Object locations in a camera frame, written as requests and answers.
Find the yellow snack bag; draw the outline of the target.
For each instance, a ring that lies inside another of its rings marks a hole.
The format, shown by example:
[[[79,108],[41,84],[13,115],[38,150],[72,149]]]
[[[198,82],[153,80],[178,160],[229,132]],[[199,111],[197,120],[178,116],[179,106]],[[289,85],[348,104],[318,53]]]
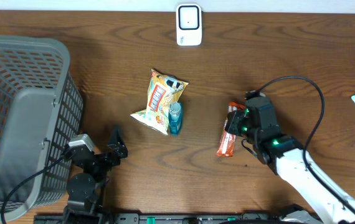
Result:
[[[178,102],[188,82],[151,70],[146,108],[130,116],[147,127],[168,135],[169,109]]]

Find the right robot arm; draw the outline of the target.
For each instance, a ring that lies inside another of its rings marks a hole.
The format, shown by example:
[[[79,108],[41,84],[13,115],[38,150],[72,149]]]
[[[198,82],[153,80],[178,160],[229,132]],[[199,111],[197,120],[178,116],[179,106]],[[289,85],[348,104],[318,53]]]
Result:
[[[315,163],[295,137],[281,131],[274,112],[230,112],[225,130],[244,137],[256,158],[288,182],[323,223],[355,223],[355,199]]]

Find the blue mouthwash bottle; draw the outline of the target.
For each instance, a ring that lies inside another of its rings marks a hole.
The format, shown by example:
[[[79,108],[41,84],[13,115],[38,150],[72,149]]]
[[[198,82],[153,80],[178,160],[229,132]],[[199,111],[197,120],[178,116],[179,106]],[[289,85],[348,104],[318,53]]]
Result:
[[[173,136],[177,136],[182,128],[182,104],[175,102],[169,109],[169,131]]]

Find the red snack bar wrapper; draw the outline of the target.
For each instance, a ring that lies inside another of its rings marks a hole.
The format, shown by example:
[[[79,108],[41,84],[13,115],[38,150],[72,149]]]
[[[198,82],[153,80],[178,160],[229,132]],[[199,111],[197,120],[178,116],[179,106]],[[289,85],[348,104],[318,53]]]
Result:
[[[245,106],[240,105],[235,102],[230,102],[228,107],[228,112],[233,112],[236,110],[244,110]],[[219,148],[217,150],[216,156],[217,157],[232,157],[234,154],[234,142],[235,142],[235,135],[229,134],[225,127],[227,126],[228,119],[225,119],[224,127],[222,129],[222,136],[220,139]]]

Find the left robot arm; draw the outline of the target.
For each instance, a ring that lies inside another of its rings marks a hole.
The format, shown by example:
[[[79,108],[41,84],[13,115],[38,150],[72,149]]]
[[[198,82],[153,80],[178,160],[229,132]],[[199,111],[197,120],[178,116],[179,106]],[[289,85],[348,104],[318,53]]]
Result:
[[[62,153],[62,158],[83,171],[67,182],[69,195],[62,223],[110,223],[113,215],[103,209],[103,196],[108,182],[108,172],[128,157],[121,129],[115,126],[107,146],[110,152],[95,154],[94,143],[87,134],[72,138]]]

